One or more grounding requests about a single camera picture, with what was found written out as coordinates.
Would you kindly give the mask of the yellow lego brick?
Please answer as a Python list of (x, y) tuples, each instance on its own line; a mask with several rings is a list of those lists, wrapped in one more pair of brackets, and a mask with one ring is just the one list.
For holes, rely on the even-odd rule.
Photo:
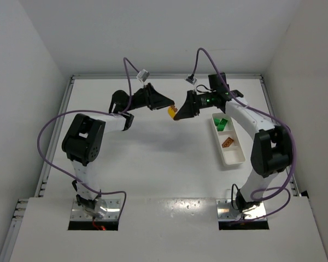
[(174, 119), (175, 115), (176, 115), (177, 112), (174, 112), (171, 107), (168, 108), (168, 114), (169, 116)]

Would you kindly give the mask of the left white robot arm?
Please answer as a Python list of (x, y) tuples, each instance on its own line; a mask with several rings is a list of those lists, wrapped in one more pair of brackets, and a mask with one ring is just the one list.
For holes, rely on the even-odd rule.
[(148, 83), (133, 95), (122, 90), (114, 92), (107, 115), (75, 115), (63, 139), (62, 150), (71, 161), (75, 173), (72, 185), (77, 193), (77, 204), (85, 213), (101, 218), (107, 212), (107, 203), (101, 197), (101, 189), (92, 165), (101, 151), (103, 137), (107, 133), (126, 131), (131, 127), (134, 116), (127, 110), (143, 107), (157, 110), (172, 105), (173, 100), (158, 93)]

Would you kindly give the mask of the brown lego brick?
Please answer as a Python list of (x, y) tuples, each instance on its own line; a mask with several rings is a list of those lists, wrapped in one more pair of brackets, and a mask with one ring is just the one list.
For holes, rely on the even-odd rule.
[(178, 111), (178, 109), (176, 108), (175, 105), (171, 105), (171, 109), (172, 109), (174, 112), (177, 112), (177, 111)]
[(231, 137), (228, 137), (222, 144), (222, 148), (228, 148), (234, 145), (234, 140)]

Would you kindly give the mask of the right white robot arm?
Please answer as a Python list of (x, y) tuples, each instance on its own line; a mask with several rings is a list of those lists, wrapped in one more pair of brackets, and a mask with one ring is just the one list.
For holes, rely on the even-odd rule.
[(188, 91), (173, 119), (193, 118), (202, 109), (214, 106), (234, 119), (252, 138), (252, 170), (235, 197), (235, 208), (242, 212), (264, 201), (264, 192), (272, 180), (292, 164), (295, 159), (292, 139), (284, 126), (265, 119), (261, 111), (252, 110), (240, 91), (230, 90), (224, 73), (210, 74), (208, 80), (210, 90), (202, 94)]

